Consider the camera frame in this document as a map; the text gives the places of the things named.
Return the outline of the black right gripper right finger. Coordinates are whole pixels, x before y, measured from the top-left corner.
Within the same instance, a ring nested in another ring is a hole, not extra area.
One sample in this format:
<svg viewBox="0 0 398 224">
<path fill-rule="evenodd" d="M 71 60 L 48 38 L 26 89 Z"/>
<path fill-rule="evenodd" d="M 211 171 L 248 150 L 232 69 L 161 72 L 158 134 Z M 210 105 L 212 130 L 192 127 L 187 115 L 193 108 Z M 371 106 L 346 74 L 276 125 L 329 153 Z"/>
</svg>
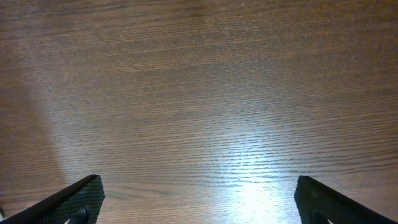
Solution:
<svg viewBox="0 0 398 224">
<path fill-rule="evenodd" d="M 397 224 L 309 176 L 298 177 L 294 199 L 302 224 Z"/>
</svg>

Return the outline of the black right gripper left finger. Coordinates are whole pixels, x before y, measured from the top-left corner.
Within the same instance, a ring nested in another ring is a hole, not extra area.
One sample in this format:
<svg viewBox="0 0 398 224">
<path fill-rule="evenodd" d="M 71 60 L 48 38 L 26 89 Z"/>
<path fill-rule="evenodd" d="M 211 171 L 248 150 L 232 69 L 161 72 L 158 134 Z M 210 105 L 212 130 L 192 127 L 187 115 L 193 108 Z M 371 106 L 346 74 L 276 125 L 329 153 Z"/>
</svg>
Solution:
<svg viewBox="0 0 398 224">
<path fill-rule="evenodd" d="M 92 174 L 1 223 L 96 224 L 104 199 L 101 177 Z"/>
</svg>

